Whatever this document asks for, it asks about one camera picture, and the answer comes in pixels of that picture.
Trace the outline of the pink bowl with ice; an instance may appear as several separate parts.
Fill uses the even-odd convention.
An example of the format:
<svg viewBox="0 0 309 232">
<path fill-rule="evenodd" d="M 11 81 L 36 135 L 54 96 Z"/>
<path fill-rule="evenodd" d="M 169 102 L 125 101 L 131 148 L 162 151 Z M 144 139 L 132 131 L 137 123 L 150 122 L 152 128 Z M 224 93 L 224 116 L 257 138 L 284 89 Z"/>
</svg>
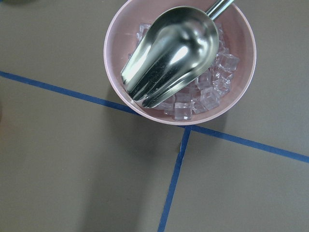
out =
<svg viewBox="0 0 309 232">
<path fill-rule="evenodd" d="M 235 3 L 229 6 L 217 19 L 222 24 L 224 39 L 230 53 L 240 59 L 232 88 L 210 111 L 193 115 L 191 120 L 176 121 L 156 109 L 139 107 L 126 93 L 121 70 L 137 44 L 136 32 L 140 23 L 153 23 L 164 11 L 177 6 L 192 6 L 208 9 L 211 0 L 128 0 L 114 15 L 104 41 L 104 65 L 108 79 L 122 101 L 139 115 L 163 124 L 195 125 L 210 121 L 232 108 L 246 92 L 253 78 L 256 64 L 256 43 L 252 28 Z"/>
</svg>

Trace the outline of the metal ice scoop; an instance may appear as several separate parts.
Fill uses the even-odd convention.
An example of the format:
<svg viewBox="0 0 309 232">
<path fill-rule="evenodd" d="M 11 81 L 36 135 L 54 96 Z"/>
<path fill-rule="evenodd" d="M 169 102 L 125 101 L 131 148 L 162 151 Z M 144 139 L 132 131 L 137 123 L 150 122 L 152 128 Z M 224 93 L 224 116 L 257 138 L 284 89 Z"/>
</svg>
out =
<svg viewBox="0 0 309 232">
<path fill-rule="evenodd" d="M 218 0 L 206 11 L 178 6 L 162 13 L 121 71 L 131 99 L 155 108 L 203 74 L 219 50 L 214 21 L 232 3 Z"/>
</svg>

